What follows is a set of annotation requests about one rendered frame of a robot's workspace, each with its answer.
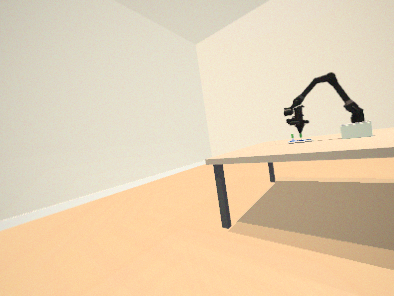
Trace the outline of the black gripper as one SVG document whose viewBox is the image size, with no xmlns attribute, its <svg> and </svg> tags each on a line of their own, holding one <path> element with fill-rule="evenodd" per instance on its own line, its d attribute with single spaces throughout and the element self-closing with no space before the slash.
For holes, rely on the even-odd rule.
<svg viewBox="0 0 394 296">
<path fill-rule="evenodd" d="M 302 133 L 304 126 L 307 123 L 310 123 L 309 120 L 303 120 L 303 116 L 304 116 L 303 113 L 295 114 L 295 116 L 294 116 L 295 121 L 289 123 L 289 126 L 294 125 L 295 127 L 297 127 L 299 133 Z"/>
</svg>

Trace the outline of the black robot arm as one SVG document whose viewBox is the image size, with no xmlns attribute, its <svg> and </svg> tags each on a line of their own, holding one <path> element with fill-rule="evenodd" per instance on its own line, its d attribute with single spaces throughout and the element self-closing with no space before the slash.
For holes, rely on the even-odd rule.
<svg viewBox="0 0 394 296">
<path fill-rule="evenodd" d="M 346 109 L 346 111 L 352 113 L 350 117 L 351 123 L 365 122 L 363 112 L 364 109 L 360 108 L 358 104 L 356 104 L 353 100 L 349 98 L 349 96 L 338 83 L 337 78 L 333 72 L 329 72 L 326 75 L 314 78 L 313 81 L 307 86 L 307 88 L 293 100 L 293 104 L 291 105 L 291 107 L 284 108 L 284 116 L 289 116 L 294 113 L 303 113 L 302 108 L 305 106 L 302 104 L 302 102 L 304 101 L 305 97 L 318 83 L 323 82 L 328 82 L 335 89 L 335 91 L 345 104 L 343 105 L 343 107 Z"/>
</svg>

